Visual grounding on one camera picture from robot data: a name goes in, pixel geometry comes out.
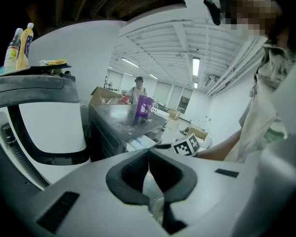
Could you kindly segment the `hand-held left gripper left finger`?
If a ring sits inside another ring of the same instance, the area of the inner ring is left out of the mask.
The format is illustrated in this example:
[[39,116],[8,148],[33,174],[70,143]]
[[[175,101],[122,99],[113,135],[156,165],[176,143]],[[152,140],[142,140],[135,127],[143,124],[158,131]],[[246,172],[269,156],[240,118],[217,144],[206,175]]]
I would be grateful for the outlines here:
[[106,174],[108,189],[125,204],[149,205],[149,197],[143,194],[148,162],[149,152],[144,149],[111,167]]

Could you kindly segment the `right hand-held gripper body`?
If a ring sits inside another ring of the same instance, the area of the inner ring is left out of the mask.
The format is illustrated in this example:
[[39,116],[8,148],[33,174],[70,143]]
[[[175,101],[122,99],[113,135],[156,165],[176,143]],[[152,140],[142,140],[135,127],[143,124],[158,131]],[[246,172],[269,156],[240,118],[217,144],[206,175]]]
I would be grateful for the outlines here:
[[160,144],[157,146],[157,149],[178,155],[193,157],[198,153],[200,144],[195,134],[192,133],[172,144]]

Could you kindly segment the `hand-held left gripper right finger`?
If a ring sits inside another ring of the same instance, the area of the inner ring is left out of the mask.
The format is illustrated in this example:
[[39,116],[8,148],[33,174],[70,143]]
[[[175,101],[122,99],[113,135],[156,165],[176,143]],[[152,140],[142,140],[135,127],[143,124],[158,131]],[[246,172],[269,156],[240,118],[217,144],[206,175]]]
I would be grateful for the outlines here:
[[177,220],[170,207],[172,203],[188,198],[197,183],[195,171],[155,149],[149,151],[149,169],[164,195],[162,227],[174,234],[186,227]]

